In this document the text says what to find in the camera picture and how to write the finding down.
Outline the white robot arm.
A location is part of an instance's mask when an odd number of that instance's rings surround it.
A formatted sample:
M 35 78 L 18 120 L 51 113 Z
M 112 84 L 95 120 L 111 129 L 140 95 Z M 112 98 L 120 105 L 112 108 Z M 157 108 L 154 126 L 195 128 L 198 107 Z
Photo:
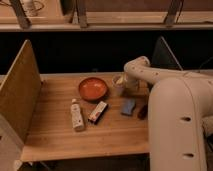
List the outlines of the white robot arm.
M 127 62 L 124 72 L 128 83 L 152 85 L 150 171 L 207 171 L 202 118 L 213 115 L 213 76 L 152 68 L 145 56 Z

